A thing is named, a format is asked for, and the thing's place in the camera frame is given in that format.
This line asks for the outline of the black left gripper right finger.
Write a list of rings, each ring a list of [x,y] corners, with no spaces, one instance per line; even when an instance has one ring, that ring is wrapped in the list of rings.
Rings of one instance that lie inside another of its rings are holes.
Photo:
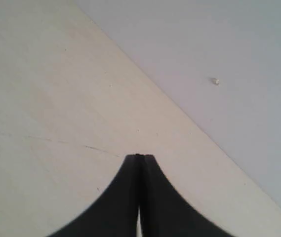
[[[230,237],[196,211],[169,182],[153,155],[141,162],[140,220],[144,237]]]

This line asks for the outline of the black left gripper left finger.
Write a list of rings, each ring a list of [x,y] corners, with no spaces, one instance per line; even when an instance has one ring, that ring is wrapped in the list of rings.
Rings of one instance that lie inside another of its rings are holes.
[[[135,237],[140,160],[127,155],[112,182],[92,205],[52,237]]]

